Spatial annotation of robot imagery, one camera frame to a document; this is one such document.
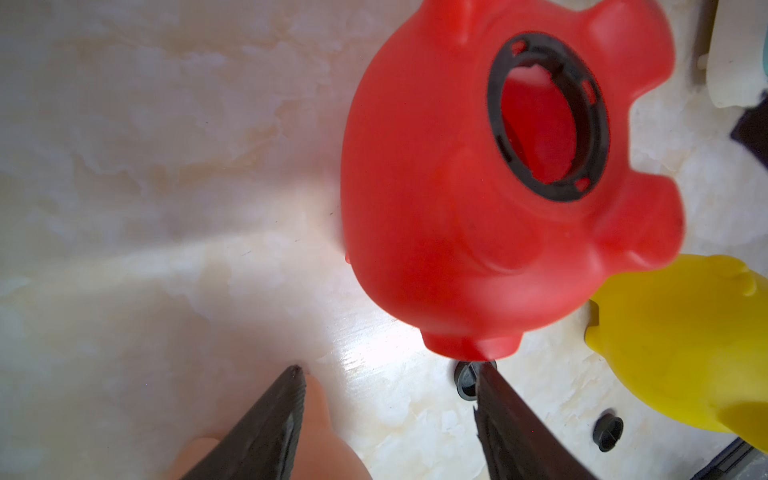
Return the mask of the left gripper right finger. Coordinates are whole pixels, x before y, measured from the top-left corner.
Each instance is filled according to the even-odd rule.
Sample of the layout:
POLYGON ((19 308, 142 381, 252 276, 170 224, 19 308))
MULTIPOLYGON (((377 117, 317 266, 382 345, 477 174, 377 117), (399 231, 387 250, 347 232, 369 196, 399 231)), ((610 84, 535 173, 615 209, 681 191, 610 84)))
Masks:
POLYGON ((474 418, 495 480, 595 480, 489 363, 477 368, 474 418))

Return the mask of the red piggy bank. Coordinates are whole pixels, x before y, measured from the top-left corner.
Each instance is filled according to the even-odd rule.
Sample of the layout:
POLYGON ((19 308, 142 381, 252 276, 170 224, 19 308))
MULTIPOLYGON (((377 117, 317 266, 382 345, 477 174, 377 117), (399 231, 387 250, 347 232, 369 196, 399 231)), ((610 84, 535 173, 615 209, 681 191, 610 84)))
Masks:
POLYGON ((371 61, 341 160, 366 294, 466 361, 514 354, 610 276, 667 266, 669 177, 630 165, 633 103, 672 74, 655 1, 425 1, 371 61))

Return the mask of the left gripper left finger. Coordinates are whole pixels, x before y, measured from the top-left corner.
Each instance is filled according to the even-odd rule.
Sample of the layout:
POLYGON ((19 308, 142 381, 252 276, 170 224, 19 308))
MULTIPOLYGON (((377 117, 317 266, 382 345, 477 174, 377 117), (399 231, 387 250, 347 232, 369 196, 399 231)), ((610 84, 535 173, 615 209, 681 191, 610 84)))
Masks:
POLYGON ((286 368, 231 431, 183 476, 284 480, 291 477, 302 428, 306 378, 286 368))

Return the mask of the peach piggy bank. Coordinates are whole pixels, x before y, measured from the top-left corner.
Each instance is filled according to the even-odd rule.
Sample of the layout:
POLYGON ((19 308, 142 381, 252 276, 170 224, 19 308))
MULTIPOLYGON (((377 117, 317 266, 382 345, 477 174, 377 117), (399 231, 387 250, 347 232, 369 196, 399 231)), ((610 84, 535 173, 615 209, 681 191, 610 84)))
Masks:
MULTIPOLYGON (((306 396, 302 429, 292 479, 371 479, 354 450, 334 431, 321 383, 305 375, 306 396)), ((177 455, 166 479, 181 479, 220 443, 216 437, 191 440, 177 455)))

